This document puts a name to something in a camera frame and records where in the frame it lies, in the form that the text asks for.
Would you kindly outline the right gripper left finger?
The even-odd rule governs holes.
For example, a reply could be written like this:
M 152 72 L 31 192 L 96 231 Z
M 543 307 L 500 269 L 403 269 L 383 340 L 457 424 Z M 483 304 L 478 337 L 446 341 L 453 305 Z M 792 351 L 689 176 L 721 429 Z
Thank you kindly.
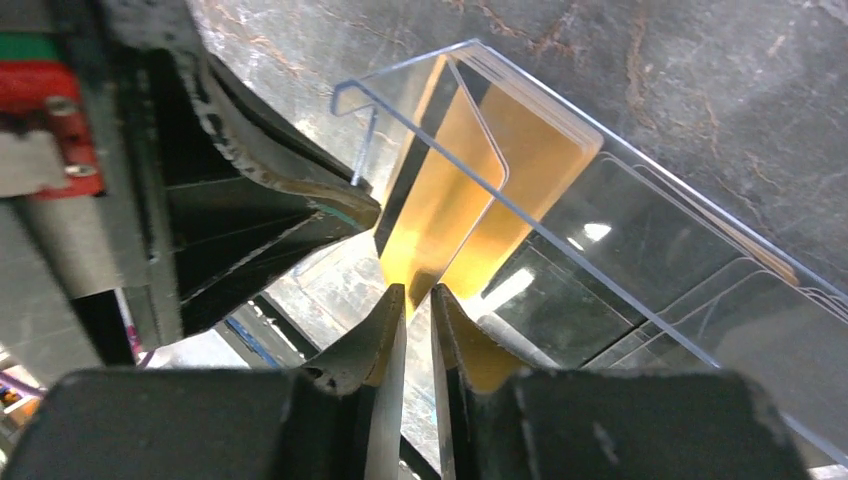
M 405 289 L 288 369 L 73 372 L 24 429 L 7 479 L 394 479 Z

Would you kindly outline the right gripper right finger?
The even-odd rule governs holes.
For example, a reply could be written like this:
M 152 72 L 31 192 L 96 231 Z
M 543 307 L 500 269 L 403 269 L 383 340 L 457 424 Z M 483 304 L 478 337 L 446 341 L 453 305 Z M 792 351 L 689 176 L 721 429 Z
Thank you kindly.
M 534 366 L 445 285 L 430 295 L 446 479 L 805 479 L 766 392 L 734 372 Z

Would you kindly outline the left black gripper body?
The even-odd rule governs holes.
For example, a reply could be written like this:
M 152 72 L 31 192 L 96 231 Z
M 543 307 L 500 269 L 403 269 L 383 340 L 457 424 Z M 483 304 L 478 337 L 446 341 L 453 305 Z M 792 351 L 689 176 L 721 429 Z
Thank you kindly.
M 183 332 L 151 75 L 107 8 L 1 5 L 1 347 L 29 368 Z

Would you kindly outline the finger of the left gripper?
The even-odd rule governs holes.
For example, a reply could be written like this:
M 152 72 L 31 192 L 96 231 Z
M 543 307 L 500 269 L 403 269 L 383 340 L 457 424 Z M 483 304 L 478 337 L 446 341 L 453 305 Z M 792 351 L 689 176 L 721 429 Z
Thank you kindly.
M 181 336 L 211 329 L 316 250 L 371 228 L 371 201 L 297 197 L 280 207 L 217 211 L 175 252 Z
M 317 145 L 255 94 L 203 44 L 184 1 L 167 1 L 168 50 L 201 129 L 251 181 L 301 197 L 358 231 L 373 227 L 381 207 L 351 184 L 353 170 Z

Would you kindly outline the clear acrylic card tray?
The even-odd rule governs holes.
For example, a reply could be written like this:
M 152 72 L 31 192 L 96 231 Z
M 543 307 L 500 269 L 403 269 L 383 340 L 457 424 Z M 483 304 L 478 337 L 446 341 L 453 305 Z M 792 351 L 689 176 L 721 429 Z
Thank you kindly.
M 846 293 L 503 55 L 424 54 L 331 110 L 367 120 L 352 181 L 409 313 L 441 283 L 539 363 L 741 372 L 813 467 L 846 464 Z

